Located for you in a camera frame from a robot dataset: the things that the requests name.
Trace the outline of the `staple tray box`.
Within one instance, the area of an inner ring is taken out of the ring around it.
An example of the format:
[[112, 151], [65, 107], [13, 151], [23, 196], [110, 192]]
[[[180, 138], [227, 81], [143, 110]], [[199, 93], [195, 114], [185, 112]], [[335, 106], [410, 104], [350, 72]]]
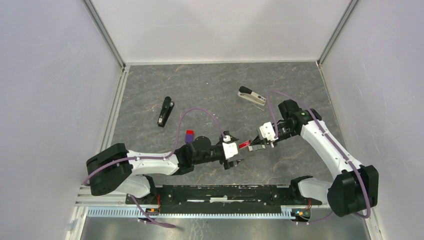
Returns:
[[257, 144], [257, 145], [249, 145], [248, 146], [248, 150], [250, 152], [264, 150], [265, 148], [266, 148], [266, 146], [264, 144]]

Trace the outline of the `red white staple box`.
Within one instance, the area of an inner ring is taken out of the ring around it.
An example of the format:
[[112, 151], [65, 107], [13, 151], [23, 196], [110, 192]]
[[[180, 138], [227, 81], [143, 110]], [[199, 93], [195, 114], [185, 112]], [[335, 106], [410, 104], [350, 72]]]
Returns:
[[251, 144], [251, 142], [250, 142], [250, 141], [245, 141], [245, 142], [242, 142], [242, 143], [238, 146], [238, 148], [239, 148], [239, 149], [243, 149], [243, 148], [248, 147], [250, 144]]

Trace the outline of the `black stapler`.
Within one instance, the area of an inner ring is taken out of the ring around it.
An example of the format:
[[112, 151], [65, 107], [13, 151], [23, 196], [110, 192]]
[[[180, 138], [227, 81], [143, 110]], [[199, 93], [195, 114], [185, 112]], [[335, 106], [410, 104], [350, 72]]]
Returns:
[[162, 103], [161, 111], [157, 120], [157, 125], [159, 127], [165, 127], [174, 106], [175, 103], [172, 101], [172, 98], [170, 96], [166, 96]]

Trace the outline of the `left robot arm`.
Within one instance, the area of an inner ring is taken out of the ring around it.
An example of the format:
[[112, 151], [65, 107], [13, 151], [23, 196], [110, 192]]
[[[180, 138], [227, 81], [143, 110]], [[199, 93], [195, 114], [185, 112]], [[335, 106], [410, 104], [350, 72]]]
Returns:
[[215, 145], [209, 138], [199, 136], [166, 153], [136, 152], [124, 143], [116, 143], [87, 160], [88, 176], [83, 185], [90, 188], [93, 196], [119, 192], [151, 204], [157, 198], [152, 174], [185, 175], [196, 165], [211, 162], [219, 162], [228, 170], [242, 162], [238, 155], [237, 138], [231, 135], [221, 136]]

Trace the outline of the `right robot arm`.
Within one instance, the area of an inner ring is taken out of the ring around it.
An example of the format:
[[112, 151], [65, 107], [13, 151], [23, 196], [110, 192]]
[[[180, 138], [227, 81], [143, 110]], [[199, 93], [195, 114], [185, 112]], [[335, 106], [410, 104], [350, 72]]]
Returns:
[[369, 218], [371, 209], [378, 203], [377, 169], [373, 165], [365, 166], [348, 153], [314, 109], [301, 108], [291, 99], [280, 103], [278, 109], [282, 119], [261, 125], [248, 149], [252, 152], [275, 147], [283, 140], [300, 136], [311, 145], [332, 176], [331, 182], [310, 175], [291, 180], [289, 199], [295, 204], [307, 199], [320, 201], [328, 204], [338, 217], [355, 214]]

